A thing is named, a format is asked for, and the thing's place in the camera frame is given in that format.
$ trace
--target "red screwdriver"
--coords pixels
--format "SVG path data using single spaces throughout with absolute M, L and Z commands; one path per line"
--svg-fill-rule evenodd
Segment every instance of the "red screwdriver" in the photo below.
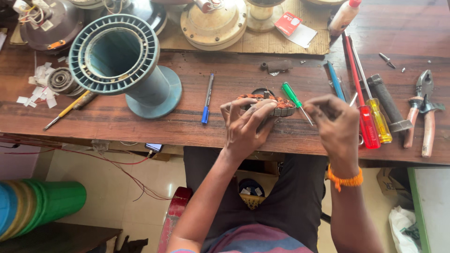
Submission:
M 360 86 L 360 80 L 358 78 L 358 72 L 356 71 L 355 61 L 353 59 L 353 53 L 350 46 L 350 41 L 344 30 L 343 39 L 347 48 L 348 59 L 350 61 L 351 73 L 353 75 L 353 81 L 356 86 L 356 92 L 358 92 L 358 99 L 360 106 L 360 127 L 363 135 L 364 143 L 368 149 L 377 149 L 381 146 L 380 139 L 378 138 L 377 128 L 375 127 L 375 121 L 370 113 L 370 107 L 364 104 L 363 93 Z

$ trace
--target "white bottle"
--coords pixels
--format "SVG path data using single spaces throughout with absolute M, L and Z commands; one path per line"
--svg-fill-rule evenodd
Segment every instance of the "white bottle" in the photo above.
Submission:
M 331 36 L 339 36 L 360 11 L 361 0 L 349 0 L 342 4 L 328 29 Z

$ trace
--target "black pants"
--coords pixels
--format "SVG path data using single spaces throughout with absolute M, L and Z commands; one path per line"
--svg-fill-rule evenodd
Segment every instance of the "black pants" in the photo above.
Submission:
M 194 192 L 216 162 L 219 151 L 184 147 L 186 185 Z M 202 252 L 227 230 L 259 223 L 279 228 L 317 252 L 320 225 L 325 156 L 286 154 L 283 170 L 270 195 L 255 210 L 250 210 L 238 193 L 237 181 L 228 185 L 209 229 Z

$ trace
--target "hand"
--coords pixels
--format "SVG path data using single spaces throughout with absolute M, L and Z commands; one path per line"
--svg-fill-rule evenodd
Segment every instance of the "hand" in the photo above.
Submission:
M 241 109 L 249 104 L 256 105 L 247 111 Z M 230 161 L 240 164 L 266 141 L 278 117 L 267 118 L 259 132 L 257 128 L 276 106 L 275 100 L 265 99 L 257 103 L 256 99 L 251 98 L 237 99 L 221 105 L 226 126 L 226 143 L 222 152 Z
M 342 179 L 358 175 L 360 112 L 332 94 L 310 99 L 303 108 L 319 128 L 333 173 Z

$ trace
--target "blue plastic spool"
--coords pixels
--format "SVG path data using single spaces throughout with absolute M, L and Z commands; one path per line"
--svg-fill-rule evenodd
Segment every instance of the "blue plastic spool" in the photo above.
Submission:
M 115 14 L 86 26 L 69 51 L 69 68 L 82 87 L 100 95 L 126 93 L 130 109 L 143 118 L 167 115 L 181 99 L 178 75 L 157 66 L 159 42 L 144 20 Z
M 7 184 L 0 182 L 0 235 L 5 233 L 17 212 L 17 196 Z

